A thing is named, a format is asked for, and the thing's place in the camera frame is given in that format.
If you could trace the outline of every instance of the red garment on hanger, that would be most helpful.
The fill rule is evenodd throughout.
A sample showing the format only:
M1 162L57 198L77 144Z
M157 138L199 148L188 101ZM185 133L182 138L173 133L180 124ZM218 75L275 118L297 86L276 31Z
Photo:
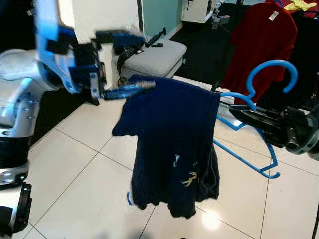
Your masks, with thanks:
M274 3L251 6L231 36L236 51L221 87L247 95L246 81L249 73L259 64L269 60L288 60L294 46L297 28L290 14ZM254 78L257 101L273 81L283 79L285 68L271 66L261 70ZM236 104L243 100L236 98Z

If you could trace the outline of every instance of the white wall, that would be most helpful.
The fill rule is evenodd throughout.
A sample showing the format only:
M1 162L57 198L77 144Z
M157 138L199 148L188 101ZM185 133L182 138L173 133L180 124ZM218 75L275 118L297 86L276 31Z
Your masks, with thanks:
M255 5L262 2L265 2L265 0L244 0L244 5ZM236 4L236 0L226 0L225 3Z
M90 42L96 30L138 28L137 0L73 0L75 33L80 43ZM111 64L112 45L103 45L99 54L105 63L108 86L119 78L115 64Z

